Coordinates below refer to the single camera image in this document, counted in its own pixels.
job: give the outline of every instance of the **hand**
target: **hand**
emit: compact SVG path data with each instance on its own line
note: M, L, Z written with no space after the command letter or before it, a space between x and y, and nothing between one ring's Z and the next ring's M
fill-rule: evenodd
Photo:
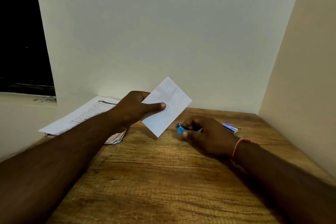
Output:
M141 103L148 95L149 92L131 91L109 111L117 119L117 123L120 124L118 133L128 129L129 126L141 120L144 115L151 112L161 112L166 108L165 103Z
M182 124L188 128L198 126L203 133L186 130L182 137L188 138L200 145L207 153L232 157L238 137L231 134L221 123L205 116L193 116Z

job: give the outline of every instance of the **wooden desk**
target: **wooden desk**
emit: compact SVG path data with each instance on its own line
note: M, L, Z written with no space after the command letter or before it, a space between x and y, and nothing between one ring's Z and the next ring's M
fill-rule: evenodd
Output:
M333 182L257 115L187 108L156 140L138 122L121 143L103 146L48 223L282 223L239 167L172 137L191 115L233 124L239 137Z

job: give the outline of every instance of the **wood grain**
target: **wood grain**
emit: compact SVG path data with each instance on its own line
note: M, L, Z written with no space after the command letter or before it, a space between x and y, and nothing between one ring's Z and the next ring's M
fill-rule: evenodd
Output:
M138 122L121 143L103 146L48 223L285 222L240 167L175 138L176 122L191 115L233 124L239 137L334 182L257 115L187 108L158 139Z

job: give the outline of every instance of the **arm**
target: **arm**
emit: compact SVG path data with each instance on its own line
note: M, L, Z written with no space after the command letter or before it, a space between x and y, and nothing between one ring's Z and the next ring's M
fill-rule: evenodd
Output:
M187 131L183 137L208 153L231 157L239 140L216 120L194 116L184 126L198 125L204 133ZM334 223L336 188L282 160L257 144L242 142L234 161L261 183L294 223Z
M0 223L42 223L104 142L164 103L142 104L132 91L105 113L0 163Z

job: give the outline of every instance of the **forearm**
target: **forearm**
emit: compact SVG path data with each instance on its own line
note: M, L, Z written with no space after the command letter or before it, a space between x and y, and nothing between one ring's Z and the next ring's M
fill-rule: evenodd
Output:
M265 187L293 222L334 223L334 187L253 143L241 143L234 161Z
M110 110L0 163L0 223L45 221L118 125Z

